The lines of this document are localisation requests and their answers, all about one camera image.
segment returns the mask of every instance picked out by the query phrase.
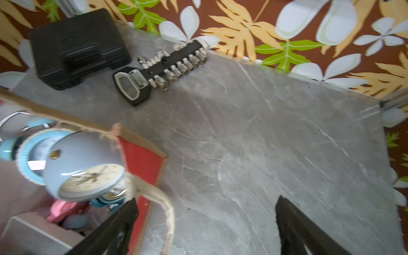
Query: brown cardboard edge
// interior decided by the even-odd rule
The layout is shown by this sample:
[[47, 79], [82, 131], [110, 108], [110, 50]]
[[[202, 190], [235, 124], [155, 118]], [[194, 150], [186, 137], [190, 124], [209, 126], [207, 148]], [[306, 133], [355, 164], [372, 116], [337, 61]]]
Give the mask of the brown cardboard edge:
[[[7, 103], [16, 104], [26, 109], [30, 113], [40, 115], [42, 117], [50, 118], [53, 120], [57, 120], [59, 122], [75, 125], [75, 126], [80, 127], [82, 130], [99, 132], [107, 136], [108, 138], [111, 138], [113, 140], [115, 139], [114, 138], [115, 134], [111, 132], [111, 129], [107, 129], [104, 126], [94, 124], [90, 121], [84, 120], [80, 117], [76, 117], [69, 113], [65, 113], [63, 111], [55, 110], [55, 109], [52, 109], [52, 108], [49, 108], [49, 107], [46, 107], [40, 104], [30, 102], [18, 95], [10, 93], [7, 89], [0, 88], [0, 99]], [[167, 153], [160, 150], [159, 147], [157, 147], [154, 143], [147, 140], [146, 138], [143, 138], [137, 135], [136, 133], [132, 132], [128, 128], [120, 124], [115, 124], [113, 128], [117, 128], [118, 129], [117, 134], [123, 139], [125, 139], [126, 141], [136, 144], [138, 146], [141, 146], [143, 148], [146, 148], [156, 153], [161, 158], [167, 157]]]
[[[160, 167], [159, 175], [157, 176], [157, 179], [156, 179], [156, 186], [159, 186], [162, 183], [163, 176], [164, 176], [164, 170], [166, 169], [168, 160], [169, 160], [168, 157], [163, 158], [162, 166]], [[140, 249], [142, 248], [144, 236], [146, 234], [146, 229], [150, 221], [150, 216], [153, 211], [153, 206], [154, 206], [154, 202], [149, 201], [149, 208], [148, 208], [147, 215], [143, 223], [142, 231], [140, 231], [140, 235], [137, 240], [137, 244], [132, 252], [132, 255], [139, 255], [140, 253]]]

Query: floral wallpaper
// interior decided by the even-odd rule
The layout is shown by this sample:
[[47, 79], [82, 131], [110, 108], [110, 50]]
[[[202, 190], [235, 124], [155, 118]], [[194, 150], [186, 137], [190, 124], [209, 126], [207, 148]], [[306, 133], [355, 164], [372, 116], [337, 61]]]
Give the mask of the floral wallpaper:
[[[28, 30], [66, 18], [61, 0], [0, 0], [0, 85], [34, 67]], [[377, 98], [408, 86], [408, 0], [76, 0], [135, 29]], [[408, 106], [384, 113], [408, 249]]]

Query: clock hands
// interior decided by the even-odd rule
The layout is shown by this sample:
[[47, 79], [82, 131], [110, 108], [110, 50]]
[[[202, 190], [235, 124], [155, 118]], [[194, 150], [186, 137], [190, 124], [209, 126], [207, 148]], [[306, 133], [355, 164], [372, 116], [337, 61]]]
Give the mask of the clock hands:
[[73, 176], [73, 177], [76, 177], [76, 178], [85, 178], [84, 180], [80, 180], [79, 182], [77, 182], [74, 186], [77, 186], [77, 185], [82, 184], [82, 183], [84, 183], [84, 182], [86, 182], [86, 181], [89, 181], [90, 179], [92, 179], [93, 182], [96, 182], [96, 181], [98, 180], [97, 178], [98, 178], [100, 175], [102, 175], [102, 173], [105, 171], [105, 169], [106, 169], [107, 167], [108, 167], [108, 165], [105, 165], [99, 173], [92, 173], [92, 174], [87, 174], [87, 173], [85, 173], [85, 175]]
[[88, 181], [88, 180], [90, 180], [90, 179], [91, 179], [91, 177], [86, 177], [86, 179], [77, 182], [74, 186], [77, 186], [77, 185], [79, 185], [79, 184], [82, 184], [82, 183], [84, 183], [84, 182], [86, 182], [86, 181]]

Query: gray marble countertop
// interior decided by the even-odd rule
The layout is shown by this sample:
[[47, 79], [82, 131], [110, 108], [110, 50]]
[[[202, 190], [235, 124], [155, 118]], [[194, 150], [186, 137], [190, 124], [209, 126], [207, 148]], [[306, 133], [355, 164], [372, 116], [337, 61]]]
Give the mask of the gray marble countertop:
[[[133, 63], [173, 43], [123, 31]], [[112, 70], [55, 91], [30, 69], [14, 93], [99, 124], [121, 122], [169, 153], [162, 188], [173, 200], [173, 255], [277, 255], [275, 204], [291, 200], [352, 254], [402, 254], [378, 101], [259, 66], [208, 62], [131, 107]], [[159, 254], [153, 210], [141, 255]]]

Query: black plastic case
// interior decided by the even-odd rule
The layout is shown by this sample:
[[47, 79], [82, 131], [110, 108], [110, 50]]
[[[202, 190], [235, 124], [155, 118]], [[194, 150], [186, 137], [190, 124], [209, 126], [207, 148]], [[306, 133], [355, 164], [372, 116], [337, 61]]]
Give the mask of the black plastic case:
[[38, 77], [56, 90], [72, 88], [90, 73], [131, 61], [105, 9], [32, 29], [29, 39]]

